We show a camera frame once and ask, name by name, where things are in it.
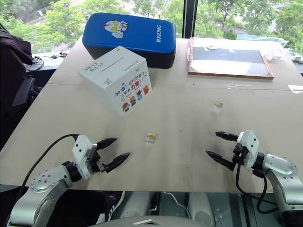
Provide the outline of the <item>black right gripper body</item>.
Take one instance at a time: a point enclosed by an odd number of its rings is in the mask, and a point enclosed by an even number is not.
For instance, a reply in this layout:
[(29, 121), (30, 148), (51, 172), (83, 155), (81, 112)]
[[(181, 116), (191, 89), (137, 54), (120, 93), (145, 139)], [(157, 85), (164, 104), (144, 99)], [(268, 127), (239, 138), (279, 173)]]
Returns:
[(233, 150), (233, 157), (232, 157), (232, 168), (231, 170), (233, 171), (235, 166), (241, 166), (243, 165), (243, 161), (246, 158), (246, 148), (243, 147), (241, 144), (237, 144)]

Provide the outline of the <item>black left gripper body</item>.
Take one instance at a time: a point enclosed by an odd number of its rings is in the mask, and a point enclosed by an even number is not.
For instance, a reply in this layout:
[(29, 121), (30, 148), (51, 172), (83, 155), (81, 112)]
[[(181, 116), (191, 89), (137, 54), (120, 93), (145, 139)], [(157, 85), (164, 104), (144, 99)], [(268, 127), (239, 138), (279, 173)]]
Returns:
[(105, 165), (100, 163), (100, 155), (98, 154), (98, 150), (104, 149), (105, 145), (97, 144), (93, 151), (87, 157), (87, 169), (90, 174), (95, 174), (97, 172), (104, 172)]

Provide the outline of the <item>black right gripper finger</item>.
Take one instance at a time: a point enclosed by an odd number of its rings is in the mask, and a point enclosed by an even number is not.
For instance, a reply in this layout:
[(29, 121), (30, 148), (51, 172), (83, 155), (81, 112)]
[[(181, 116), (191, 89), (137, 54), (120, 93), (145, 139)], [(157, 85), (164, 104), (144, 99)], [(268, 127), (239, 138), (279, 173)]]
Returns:
[(221, 155), (214, 153), (212, 151), (205, 151), (208, 156), (210, 156), (215, 162), (221, 164), (222, 166), (228, 168), (229, 170), (234, 170), (234, 163), (224, 159)]
[(228, 140), (228, 141), (237, 141), (238, 139), (238, 135), (230, 133), (230, 132), (225, 132), (225, 131), (216, 131), (215, 135), (217, 137), (220, 137), (224, 140)]

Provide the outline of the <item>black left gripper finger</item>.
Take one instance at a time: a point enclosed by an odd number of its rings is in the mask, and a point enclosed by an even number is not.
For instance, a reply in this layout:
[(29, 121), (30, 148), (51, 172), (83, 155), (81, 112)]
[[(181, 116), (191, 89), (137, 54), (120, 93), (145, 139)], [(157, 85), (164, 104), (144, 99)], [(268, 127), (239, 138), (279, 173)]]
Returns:
[(101, 150), (109, 147), (112, 143), (114, 143), (117, 140), (117, 138), (106, 138), (102, 141), (99, 141), (97, 143), (96, 150)]
[(119, 167), (130, 156), (130, 154), (130, 152), (126, 152), (115, 157), (109, 164), (105, 165), (105, 171), (109, 173)]

